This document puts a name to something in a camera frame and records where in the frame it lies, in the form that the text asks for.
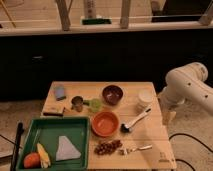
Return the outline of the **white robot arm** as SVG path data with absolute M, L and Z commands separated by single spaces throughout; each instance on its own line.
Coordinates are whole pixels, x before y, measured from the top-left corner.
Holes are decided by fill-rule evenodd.
M 205 84 L 207 78 L 208 70 L 200 62 L 174 68 L 166 74 L 166 86 L 158 95 L 164 125 L 173 120 L 175 108 L 186 99 L 213 115 L 213 88 Z

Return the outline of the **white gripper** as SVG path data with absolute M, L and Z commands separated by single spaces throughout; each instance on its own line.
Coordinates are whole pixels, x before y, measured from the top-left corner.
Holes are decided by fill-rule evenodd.
M 171 121 L 175 118 L 176 112 L 174 110 L 169 109 L 165 106 L 161 98 L 162 94 L 159 93 L 157 95 L 158 102 L 160 105 L 161 113 L 162 113 L 162 124 L 167 126 L 171 123 Z

